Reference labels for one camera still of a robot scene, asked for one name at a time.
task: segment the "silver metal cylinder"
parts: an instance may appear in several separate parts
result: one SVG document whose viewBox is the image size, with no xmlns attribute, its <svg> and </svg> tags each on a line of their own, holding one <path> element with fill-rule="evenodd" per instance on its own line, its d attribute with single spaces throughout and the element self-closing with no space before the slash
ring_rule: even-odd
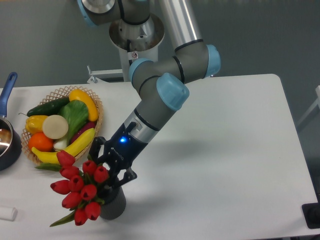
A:
<svg viewBox="0 0 320 240">
<path fill-rule="evenodd" d="M 130 25 L 122 19 L 112 22 L 109 35 L 119 50 L 123 80 L 130 82 L 129 60 L 135 59 L 131 52 L 137 51 L 139 58 L 157 62 L 158 46 L 164 39 L 165 28 L 160 18 L 151 13 L 150 18 L 139 25 Z"/>
<path fill-rule="evenodd" d="M 82 0 L 83 5 L 90 12 L 105 14 L 114 6 L 116 0 Z"/>
<path fill-rule="evenodd" d="M 202 39 L 189 0 L 161 0 L 160 6 L 173 47 Z"/>
<path fill-rule="evenodd" d="M 130 135 L 143 143 L 150 143 L 150 141 L 157 135 L 158 131 L 155 131 L 145 125 L 133 111 L 128 118 L 124 121 L 124 126 L 127 128 L 131 122 L 135 122 L 137 127 L 135 127 Z"/>
</svg>

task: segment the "gray wall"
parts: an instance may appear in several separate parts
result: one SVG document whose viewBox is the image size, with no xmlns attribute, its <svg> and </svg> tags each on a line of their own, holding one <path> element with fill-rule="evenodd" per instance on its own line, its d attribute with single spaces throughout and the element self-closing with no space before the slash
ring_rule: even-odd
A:
<svg viewBox="0 0 320 240">
<path fill-rule="evenodd" d="M 278 75 L 297 121 L 320 85 L 320 1 L 193 0 L 192 6 L 203 39 L 220 52 L 218 76 Z M 154 9 L 162 17 L 158 3 Z M 84 84 L 87 65 L 120 68 L 108 29 L 89 28 L 76 0 L 1 1 L 0 87 L 12 71 L 21 87 Z M 159 58 L 173 54 L 167 35 Z M 320 117 L 299 137 L 307 161 L 320 160 Z"/>
</svg>

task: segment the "tulip bouquet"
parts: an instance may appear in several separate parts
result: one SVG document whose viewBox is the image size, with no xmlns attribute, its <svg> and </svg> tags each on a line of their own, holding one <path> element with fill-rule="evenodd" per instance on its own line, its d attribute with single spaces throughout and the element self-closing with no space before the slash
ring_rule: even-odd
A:
<svg viewBox="0 0 320 240">
<path fill-rule="evenodd" d="M 83 225 L 88 219 L 96 220 L 101 212 L 101 205 L 105 202 L 97 193 L 109 178 L 108 170 L 97 165 L 92 160 L 82 164 L 82 171 L 73 166 L 76 159 L 64 150 L 57 153 L 60 164 L 42 163 L 37 169 L 60 172 L 66 178 L 50 185 L 53 191 L 66 195 L 62 207 L 72 211 L 69 215 L 52 223 L 50 227 L 74 221 L 76 226 Z"/>
</svg>

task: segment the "pot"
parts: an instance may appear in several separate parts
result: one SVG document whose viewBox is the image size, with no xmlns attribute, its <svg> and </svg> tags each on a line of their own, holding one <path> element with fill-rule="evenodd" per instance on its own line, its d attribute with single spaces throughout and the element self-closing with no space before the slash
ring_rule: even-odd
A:
<svg viewBox="0 0 320 240">
<path fill-rule="evenodd" d="M 6 119 L 8 99 L 17 77 L 16 72 L 9 74 L 0 95 L 0 171 L 11 166 L 19 158 L 22 151 L 20 137 Z"/>
</svg>

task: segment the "metal bracket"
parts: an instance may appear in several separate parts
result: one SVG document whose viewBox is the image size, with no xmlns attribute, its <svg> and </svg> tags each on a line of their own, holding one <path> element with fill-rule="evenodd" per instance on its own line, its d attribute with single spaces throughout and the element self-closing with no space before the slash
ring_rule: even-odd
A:
<svg viewBox="0 0 320 240">
<path fill-rule="evenodd" d="M 304 129 L 314 117 L 320 113 L 320 86 L 315 89 L 317 99 L 311 104 L 311 106 L 305 111 L 301 118 L 296 122 L 296 131 L 299 133 Z"/>
<path fill-rule="evenodd" d="M 113 185 L 113 188 L 116 189 L 123 184 L 126 184 L 134 179 L 136 179 L 138 176 L 137 174 L 131 169 L 131 167 L 126 169 L 126 172 L 123 174 L 123 178 L 119 181 L 116 181 Z"/>
<path fill-rule="evenodd" d="M 93 83 L 98 83 L 98 79 L 103 79 L 106 82 L 110 79 L 122 79 L 123 82 L 123 71 L 122 69 L 112 69 L 112 70 L 99 70 L 99 71 L 91 71 L 90 66 L 86 66 L 89 74 L 89 81 Z"/>
</svg>

